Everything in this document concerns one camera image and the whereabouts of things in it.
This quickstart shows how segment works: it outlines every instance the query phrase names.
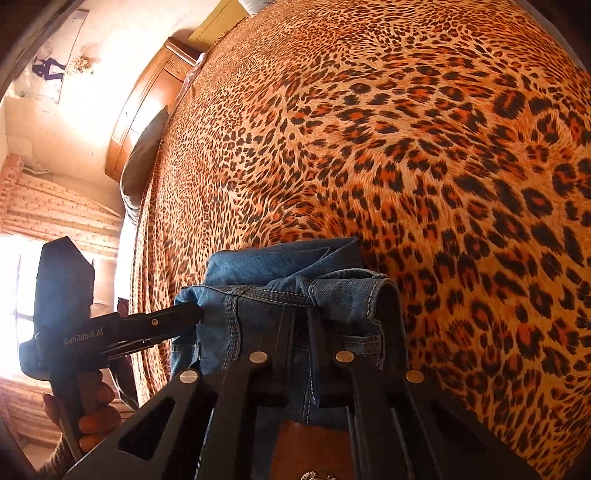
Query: finger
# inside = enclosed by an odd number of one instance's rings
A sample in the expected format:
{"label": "finger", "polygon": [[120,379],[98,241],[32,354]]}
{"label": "finger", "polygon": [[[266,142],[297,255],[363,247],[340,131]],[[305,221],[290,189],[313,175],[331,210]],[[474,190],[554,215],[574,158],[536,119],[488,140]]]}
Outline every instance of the finger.
{"label": "finger", "polygon": [[92,435],[86,435],[82,437],[78,442],[80,444],[80,449],[84,453],[90,452],[94,447],[96,447],[103,439],[108,435],[108,433],[93,433]]}
{"label": "finger", "polygon": [[103,381],[103,372],[101,370],[97,370],[96,372],[92,372],[96,376],[96,383],[100,384]]}
{"label": "finger", "polygon": [[100,403],[109,404],[115,399],[115,392],[105,382],[101,382],[96,396]]}
{"label": "finger", "polygon": [[60,426],[60,400],[50,393],[43,392],[43,410],[49,419]]}
{"label": "finger", "polygon": [[111,405],[82,417],[78,422],[80,431],[86,435],[109,432],[120,424],[121,414]]}

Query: gray pillow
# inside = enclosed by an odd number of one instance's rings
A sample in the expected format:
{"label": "gray pillow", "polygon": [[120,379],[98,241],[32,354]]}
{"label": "gray pillow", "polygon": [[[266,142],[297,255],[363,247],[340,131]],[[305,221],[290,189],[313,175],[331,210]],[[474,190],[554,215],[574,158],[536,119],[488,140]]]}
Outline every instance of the gray pillow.
{"label": "gray pillow", "polygon": [[167,121],[168,110],[165,106],[139,136],[138,142],[123,167],[120,181],[121,196],[127,215],[134,225],[138,224],[142,197],[154,169],[154,162]]}
{"label": "gray pillow", "polygon": [[263,10],[268,5],[271,5],[275,0],[238,0],[244,10],[254,17],[257,13]]}

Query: denim jacket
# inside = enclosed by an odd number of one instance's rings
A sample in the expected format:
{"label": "denim jacket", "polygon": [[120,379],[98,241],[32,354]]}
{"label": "denim jacket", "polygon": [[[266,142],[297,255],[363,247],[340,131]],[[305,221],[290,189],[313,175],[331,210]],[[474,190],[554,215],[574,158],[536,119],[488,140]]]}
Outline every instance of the denim jacket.
{"label": "denim jacket", "polygon": [[172,374],[195,364],[208,374],[256,350],[281,315],[293,314],[294,358],[290,403],[257,412],[252,477],[267,478],[281,420],[346,430],[344,408],[316,408],[312,400],[306,308],[317,307],[343,347],[406,370],[408,356],[398,290],[387,276],[363,268],[359,241],[316,239],[261,249],[220,251],[205,281],[184,288],[175,304],[203,309],[194,331],[172,342]]}

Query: window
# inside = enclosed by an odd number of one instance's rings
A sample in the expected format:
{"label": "window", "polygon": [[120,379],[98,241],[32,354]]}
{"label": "window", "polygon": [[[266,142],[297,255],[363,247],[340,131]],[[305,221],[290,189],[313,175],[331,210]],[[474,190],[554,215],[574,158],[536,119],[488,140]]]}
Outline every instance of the window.
{"label": "window", "polygon": [[[21,372],[18,346],[33,337],[35,287],[44,242],[0,236],[0,376]],[[89,263],[94,259],[83,253]]]}

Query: floor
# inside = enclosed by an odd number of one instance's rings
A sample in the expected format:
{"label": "floor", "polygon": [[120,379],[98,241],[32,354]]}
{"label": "floor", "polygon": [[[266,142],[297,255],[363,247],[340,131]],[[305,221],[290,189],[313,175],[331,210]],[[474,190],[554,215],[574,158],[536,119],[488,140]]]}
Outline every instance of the floor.
{"label": "floor", "polygon": [[39,468],[53,453],[53,448],[43,447],[41,445],[35,445],[34,443],[27,443],[22,449],[25,455],[29,459],[29,462],[33,464],[33,467]]}

